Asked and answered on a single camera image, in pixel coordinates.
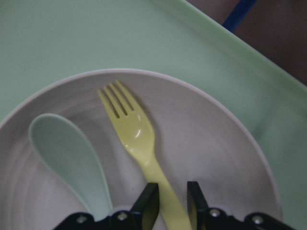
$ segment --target yellow fork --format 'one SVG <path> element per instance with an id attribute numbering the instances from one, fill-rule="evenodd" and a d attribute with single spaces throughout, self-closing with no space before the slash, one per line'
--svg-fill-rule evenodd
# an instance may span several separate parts
<path id="1" fill-rule="evenodd" d="M 160 210 L 167 228 L 191 230 L 189 216 L 156 160 L 151 122 L 128 90 L 118 80 L 116 84 L 98 93 L 123 147 L 138 162 L 146 180 L 159 184 Z"/>

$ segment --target yellow handle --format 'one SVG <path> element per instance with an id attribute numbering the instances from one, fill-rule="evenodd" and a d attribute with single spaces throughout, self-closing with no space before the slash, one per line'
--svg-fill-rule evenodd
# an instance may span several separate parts
<path id="1" fill-rule="evenodd" d="M 159 184 L 160 211 L 168 230 L 192 230 L 189 216 L 165 177 L 154 154 L 146 163 L 139 162 L 148 182 Z"/>

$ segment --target light green spoon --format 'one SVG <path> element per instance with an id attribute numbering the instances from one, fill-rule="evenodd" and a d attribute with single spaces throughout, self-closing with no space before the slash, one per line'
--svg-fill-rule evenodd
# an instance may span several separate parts
<path id="1" fill-rule="evenodd" d="M 78 196 L 95 220 L 113 208 L 103 168 L 85 134 L 71 121 L 55 114 L 36 117 L 30 141 L 43 162 Z"/>

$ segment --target plate rim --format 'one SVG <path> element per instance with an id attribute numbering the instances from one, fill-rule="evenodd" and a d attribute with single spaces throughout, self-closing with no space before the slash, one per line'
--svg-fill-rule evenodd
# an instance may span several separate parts
<path id="1" fill-rule="evenodd" d="M 144 69 L 110 68 L 110 69 L 98 69 L 98 70 L 87 71 L 87 72 L 83 72 L 83 73 L 79 73 L 79 74 L 75 74 L 75 75 L 66 77 L 64 79 L 61 79 L 61 80 L 59 80 L 55 83 L 52 83 L 52 84 L 40 89 L 39 91 L 35 92 L 34 94 L 32 94 L 31 96 L 26 98 L 19 105 L 17 105 L 0 122 L 0 132 L 3 130 L 5 125 L 9 122 L 9 120 L 15 114 L 17 114 L 20 110 L 22 110 L 24 107 L 26 107 L 32 100 L 34 100 L 35 98 L 45 94 L 46 92 L 48 92 L 48 91 L 50 91 L 50 90 L 52 90 L 52 89 L 54 89 L 54 88 L 56 88 L 60 85 L 69 83 L 71 81 L 76 81 L 78 79 L 86 78 L 86 77 L 89 77 L 89 76 L 92 76 L 92 75 L 114 74 L 114 73 L 117 73 L 117 74 L 123 74 L 123 73 L 144 74 L 144 75 L 150 75 L 151 77 L 156 77 L 156 78 L 160 78 L 160 79 L 164 79 L 164 80 L 167 80 L 167 81 L 174 82 L 176 84 L 179 84 L 181 86 L 188 88 L 189 90 L 192 90 L 193 92 L 195 92 L 198 95 L 200 95 L 200 96 L 204 97 L 205 99 L 209 100 L 211 103 L 216 105 L 219 109 L 221 109 L 243 131 L 243 133 L 246 135 L 246 137 L 248 138 L 248 140 L 250 141 L 250 143 L 255 148 L 256 152 L 258 153 L 260 160 L 262 161 L 264 168 L 266 170 L 266 173 L 269 177 L 269 180 L 272 184 L 273 193 L 274 193 L 274 196 L 275 196 L 275 199 L 276 199 L 276 204 L 277 204 L 277 208 L 278 208 L 278 211 L 279 211 L 279 214 L 280 214 L 280 218 L 281 218 L 281 220 L 283 220 L 283 209 L 282 209 L 282 203 L 281 203 L 281 196 L 280 196 L 280 192 L 279 192 L 279 189 L 278 189 L 276 178 L 275 178 L 273 171 L 272 171 L 264 153 L 262 152 L 259 144 L 254 139 L 252 134 L 248 131 L 248 129 L 243 125 L 243 123 L 228 108 L 226 108 L 223 104 L 221 104 L 218 100 L 213 98 L 211 95 L 209 95 L 205 91 L 197 88 L 196 86 L 194 86 L 194 85 L 192 85 L 188 82 L 185 82 L 183 80 L 180 80 L 178 78 L 175 78 L 175 77 L 163 74 L 163 73 L 150 71 L 150 70 L 144 70 Z"/>

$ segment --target round plate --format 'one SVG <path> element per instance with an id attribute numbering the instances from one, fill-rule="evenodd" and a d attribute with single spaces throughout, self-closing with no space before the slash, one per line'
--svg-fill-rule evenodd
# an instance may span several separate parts
<path id="1" fill-rule="evenodd" d="M 83 73 L 36 93 L 0 125 L 0 229 L 52 229 L 73 212 L 86 211 L 50 172 L 28 139 L 30 122 L 55 113 L 74 122 L 94 145 L 115 206 L 131 206 L 146 185 L 123 149 L 97 89 L 121 80 L 153 123 L 155 153 L 186 206 L 187 181 L 198 181 L 210 206 L 242 219 L 261 211 L 281 219 L 278 190 L 256 141 L 219 102 L 178 79 L 144 70 Z M 159 217 L 155 229 L 165 229 Z"/>

